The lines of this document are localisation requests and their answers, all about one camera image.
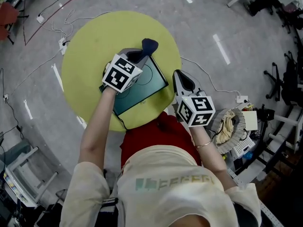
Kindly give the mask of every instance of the bracelet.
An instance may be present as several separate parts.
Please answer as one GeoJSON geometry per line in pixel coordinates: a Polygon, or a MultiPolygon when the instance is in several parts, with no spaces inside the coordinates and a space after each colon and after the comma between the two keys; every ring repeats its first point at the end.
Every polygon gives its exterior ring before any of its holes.
{"type": "Polygon", "coordinates": [[[202,148],[202,147],[204,147],[204,146],[207,146],[207,145],[209,145],[209,144],[212,143],[212,142],[213,142],[213,140],[211,139],[210,142],[208,142],[208,143],[206,143],[206,144],[204,144],[204,145],[196,146],[196,149],[199,149],[199,148],[202,148]]]}

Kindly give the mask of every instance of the office chair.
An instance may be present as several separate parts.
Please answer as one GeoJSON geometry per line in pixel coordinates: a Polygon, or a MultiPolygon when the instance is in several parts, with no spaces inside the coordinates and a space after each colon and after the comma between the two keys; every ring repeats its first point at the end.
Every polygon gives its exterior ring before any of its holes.
{"type": "Polygon", "coordinates": [[[284,54],[288,59],[286,72],[283,74],[283,81],[280,79],[278,67],[275,63],[273,66],[276,68],[276,78],[274,78],[268,71],[264,71],[265,75],[268,75],[275,83],[274,88],[270,95],[266,95],[267,99],[272,98],[276,93],[276,101],[280,101],[280,95],[282,96],[286,105],[294,105],[292,102],[296,102],[299,106],[303,106],[303,91],[298,88],[298,68],[299,65],[293,59],[291,52],[289,55],[284,54]]]}
{"type": "Polygon", "coordinates": [[[271,99],[277,93],[277,97],[275,98],[275,100],[280,101],[280,93],[281,93],[281,87],[283,86],[283,81],[280,80],[279,70],[278,70],[277,65],[274,62],[273,62],[273,67],[276,68],[276,78],[274,78],[274,76],[271,75],[267,70],[265,70],[263,72],[264,75],[268,75],[269,78],[271,78],[275,84],[271,93],[266,95],[266,98],[271,99]]]}

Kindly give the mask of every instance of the woven basket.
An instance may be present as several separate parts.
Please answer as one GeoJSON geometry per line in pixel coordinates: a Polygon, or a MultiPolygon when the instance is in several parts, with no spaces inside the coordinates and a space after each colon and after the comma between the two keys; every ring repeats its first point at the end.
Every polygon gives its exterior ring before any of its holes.
{"type": "Polygon", "coordinates": [[[209,124],[206,126],[206,128],[209,130],[212,130],[214,132],[217,132],[222,119],[227,114],[227,112],[229,112],[230,110],[232,110],[236,114],[236,116],[238,116],[239,123],[234,126],[232,136],[228,141],[226,141],[222,144],[217,144],[217,136],[215,136],[214,144],[216,145],[220,154],[225,154],[225,153],[229,152],[232,148],[234,148],[239,143],[240,139],[246,134],[244,131],[244,129],[245,129],[244,115],[241,112],[241,110],[239,110],[238,108],[223,109],[223,110],[216,111],[213,118],[211,119],[209,124]]]}

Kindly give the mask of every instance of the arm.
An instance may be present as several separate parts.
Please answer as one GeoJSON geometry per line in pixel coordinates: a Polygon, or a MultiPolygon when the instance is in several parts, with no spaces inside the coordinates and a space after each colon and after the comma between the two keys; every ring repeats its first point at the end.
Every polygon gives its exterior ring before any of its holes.
{"type": "MultiPolygon", "coordinates": [[[[203,126],[189,128],[196,146],[207,144],[210,141],[203,126]]],[[[227,166],[215,145],[210,143],[198,148],[203,166],[210,170],[220,180],[224,190],[237,186],[227,172],[227,166]]]]}
{"type": "Polygon", "coordinates": [[[107,87],[102,93],[82,136],[79,163],[88,161],[103,170],[105,144],[116,93],[111,87],[107,87]]]}

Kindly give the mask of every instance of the gray floor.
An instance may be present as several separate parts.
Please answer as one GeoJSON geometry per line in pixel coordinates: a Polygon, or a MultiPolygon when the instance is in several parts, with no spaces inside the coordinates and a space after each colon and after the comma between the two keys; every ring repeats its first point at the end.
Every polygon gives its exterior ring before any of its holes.
{"type": "MultiPolygon", "coordinates": [[[[26,12],[30,17],[25,22],[26,40],[39,27],[36,16],[40,10],[53,1],[27,0],[26,12]]],[[[263,75],[263,70],[272,70],[273,61],[278,64],[282,75],[286,66],[283,54],[288,50],[296,51],[292,36],[281,27],[278,16],[262,11],[251,17],[241,3],[228,8],[226,3],[230,0],[192,1],[193,3],[186,0],[73,0],[56,13],[52,20],[56,27],[69,31],[70,27],[64,26],[63,22],[72,9],[75,9],[72,18],[93,17],[105,11],[116,10],[134,10],[150,15],[171,32],[181,56],[198,62],[211,74],[218,89],[238,90],[242,95],[248,95],[255,106],[261,107],[265,104],[283,115],[286,110],[283,101],[276,103],[265,99],[271,83],[263,75]],[[220,38],[229,57],[229,65],[214,41],[215,34],[220,38]]],[[[59,2],[49,8],[44,16],[49,17],[57,10],[59,2]]],[[[73,35],[86,22],[87,20],[75,22],[73,35]]],[[[27,76],[55,55],[61,35],[41,28],[25,46],[21,23],[16,24],[13,33],[13,46],[9,41],[0,43],[4,91],[9,95],[9,102],[23,126],[24,135],[33,146],[41,149],[50,162],[50,168],[59,172],[59,176],[50,186],[50,192],[54,193],[69,185],[78,161],[79,144],[84,129],[65,101],[52,68],[55,63],[59,73],[61,72],[61,54],[27,76]],[[32,120],[25,108],[25,100],[32,120]]],[[[196,65],[183,61],[182,68],[201,82],[203,89],[212,97],[216,109],[236,105],[236,94],[215,92],[208,76],[196,65]]],[[[11,109],[3,101],[0,102],[0,115],[1,131],[15,126],[11,109]]],[[[110,132],[108,136],[106,167],[112,171],[119,170],[119,145],[123,136],[124,134],[118,132],[110,132]]],[[[5,135],[3,146],[9,149],[19,141],[18,131],[12,130],[5,135]]]]}

